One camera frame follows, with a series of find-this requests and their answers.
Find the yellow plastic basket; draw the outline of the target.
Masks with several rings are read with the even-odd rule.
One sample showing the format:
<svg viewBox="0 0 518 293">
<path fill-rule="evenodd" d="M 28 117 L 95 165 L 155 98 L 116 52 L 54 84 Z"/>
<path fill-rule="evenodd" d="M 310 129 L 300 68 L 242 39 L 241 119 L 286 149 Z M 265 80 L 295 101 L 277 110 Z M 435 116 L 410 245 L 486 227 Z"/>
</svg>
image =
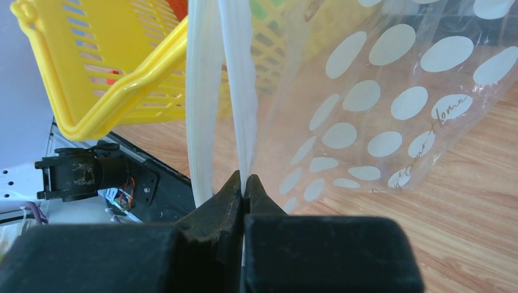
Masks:
<svg viewBox="0 0 518 293">
<path fill-rule="evenodd" d="M 188 18 L 178 21 L 166 1 L 14 1 L 10 9 L 67 139 L 184 119 Z M 250 9 L 264 92 L 280 81 L 289 29 L 309 31 L 309 59 L 374 12 L 358 1 L 251 1 Z"/>
</svg>

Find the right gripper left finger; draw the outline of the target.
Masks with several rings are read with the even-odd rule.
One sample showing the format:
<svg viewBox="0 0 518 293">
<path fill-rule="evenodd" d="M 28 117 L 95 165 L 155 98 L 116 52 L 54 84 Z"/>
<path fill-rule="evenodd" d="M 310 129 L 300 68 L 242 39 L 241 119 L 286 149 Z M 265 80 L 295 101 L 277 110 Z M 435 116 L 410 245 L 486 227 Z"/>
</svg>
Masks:
<svg viewBox="0 0 518 293">
<path fill-rule="evenodd" d="M 238 292 L 239 172 L 176 223 L 42 225 L 1 261 L 2 292 Z"/>
</svg>

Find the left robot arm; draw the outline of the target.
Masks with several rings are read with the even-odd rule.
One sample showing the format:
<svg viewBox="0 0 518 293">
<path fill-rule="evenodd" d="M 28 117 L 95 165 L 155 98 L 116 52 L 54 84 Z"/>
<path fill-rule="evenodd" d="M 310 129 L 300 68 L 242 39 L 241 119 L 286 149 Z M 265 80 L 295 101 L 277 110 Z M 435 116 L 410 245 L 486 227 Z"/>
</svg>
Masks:
<svg viewBox="0 0 518 293">
<path fill-rule="evenodd" d="M 90 148 L 57 148 L 55 156 L 1 169 L 1 202 L 36 204 L 79 201 L 101 196 L 116 222 L 136 203 L 151 205 L 158 175 L 124 153 L 117 143 Z"/>
</svg>

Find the orange carrot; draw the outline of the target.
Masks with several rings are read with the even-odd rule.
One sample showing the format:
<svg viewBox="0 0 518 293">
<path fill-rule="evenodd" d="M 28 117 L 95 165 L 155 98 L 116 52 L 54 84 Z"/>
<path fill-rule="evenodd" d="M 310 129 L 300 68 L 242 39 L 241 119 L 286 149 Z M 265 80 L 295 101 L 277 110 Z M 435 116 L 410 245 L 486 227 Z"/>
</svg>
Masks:
<svg viewBox="0 0 518 293">
<path fill-rule="evenodd" d="M 166 0 L 178 21 L 182 21 L 188 15 L 188 0 Z"/>
</svg>

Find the polka dot zip bag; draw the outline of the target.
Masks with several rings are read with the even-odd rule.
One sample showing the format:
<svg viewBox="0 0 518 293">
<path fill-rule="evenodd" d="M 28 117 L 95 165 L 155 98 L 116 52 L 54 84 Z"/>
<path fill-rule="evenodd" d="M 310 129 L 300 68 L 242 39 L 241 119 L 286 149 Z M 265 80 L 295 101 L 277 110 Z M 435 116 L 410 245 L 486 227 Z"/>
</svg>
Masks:
<svg viewBox="0 0 518 293">
<path fill-rule="evenodd" d="M 196 206 L 239 170 L 284 210 L 415 189 L 517 81 L 516 1 L 191 1 Z"/>
</svg>

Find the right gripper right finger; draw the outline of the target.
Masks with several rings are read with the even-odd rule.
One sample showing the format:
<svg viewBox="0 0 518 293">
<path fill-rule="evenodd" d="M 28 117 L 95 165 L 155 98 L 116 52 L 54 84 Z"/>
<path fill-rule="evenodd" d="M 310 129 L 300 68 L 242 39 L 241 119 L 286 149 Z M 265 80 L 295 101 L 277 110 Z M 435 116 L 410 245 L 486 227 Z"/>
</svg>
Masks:
<svg viewBox="0 0 518 293">
<path fill-rule="evenodd" d="M 423 292 L 409 239 L 392 219 L 288 215 L 259 177 L 246 183 L 246 292 Z"/>
</svg>

